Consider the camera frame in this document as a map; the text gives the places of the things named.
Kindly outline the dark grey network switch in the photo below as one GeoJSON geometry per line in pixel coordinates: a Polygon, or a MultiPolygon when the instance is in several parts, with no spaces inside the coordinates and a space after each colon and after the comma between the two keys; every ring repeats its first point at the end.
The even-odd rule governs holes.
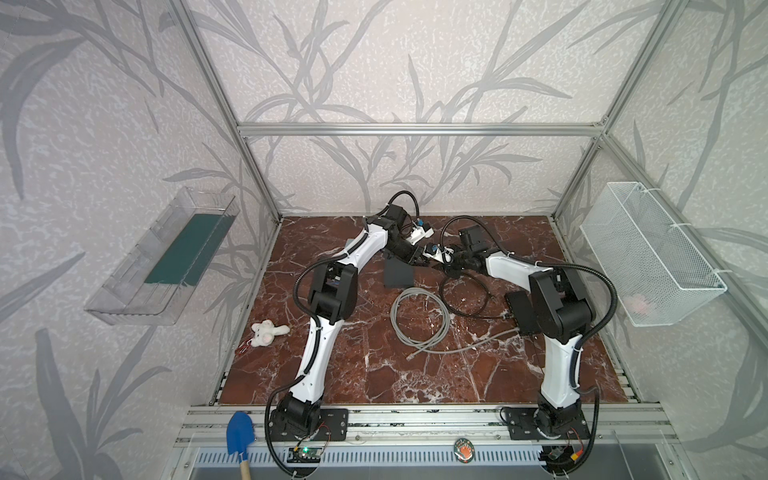
{"type": "Polygon", "coordinates": [[[386,288],[407,289],[414,286],[414,267],[397,258],[385,260],[383,283],[386,288]]]}

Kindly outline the black ribbed router box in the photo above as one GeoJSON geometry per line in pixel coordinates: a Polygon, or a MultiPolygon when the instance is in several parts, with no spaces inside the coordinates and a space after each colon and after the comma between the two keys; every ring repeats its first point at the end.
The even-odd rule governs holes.
{"type": "Polygon", "coordinates": [[[541,332],[533,305],[525,291],[508,292],[504,298],[521,336],[533,336],[541,332]]]}

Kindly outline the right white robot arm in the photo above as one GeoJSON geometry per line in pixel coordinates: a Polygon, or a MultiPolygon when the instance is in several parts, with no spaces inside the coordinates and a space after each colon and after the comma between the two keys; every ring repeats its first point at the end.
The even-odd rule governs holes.
{"type": "Polygon", "coordinates": [[[597,385],[584,390],[579,382],[585,343],[613,318],[618,306],[614,283],[601,271],[572,263],[533,262],[504,249],[480,223],[460,231],[460,243],[447,247],[429,243],[423,256],[439,262],[457,278],[469,270],[520,287],[508,296],[508,306],[522,334],[543,334],[545,370],[532,423],[538,434],[558,439],[583,421],[581,397],[599,393],[597,385]],[[579,274],[595,276],[606,287],[609,306],[597,323],[579,274]]]}

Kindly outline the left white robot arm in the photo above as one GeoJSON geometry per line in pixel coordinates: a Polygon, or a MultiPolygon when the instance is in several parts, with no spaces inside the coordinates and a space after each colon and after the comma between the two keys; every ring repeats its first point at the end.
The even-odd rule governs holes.
{"type": "Polygon", "coordinates": [[[301,440],[320,428],[326,372],[336,339],[356,308],[361,271],[381,251],[411,266],[417,244],[434,234],[431,225],[420,218],[405,233],[406,217],[403,208],[388,204],[365,218],[360,233],[342,249],[315,261],[299,275],[293,300],[309,316],[308,338],[295,379],[275,389],[266,402],[268,440],[301,440]]]}

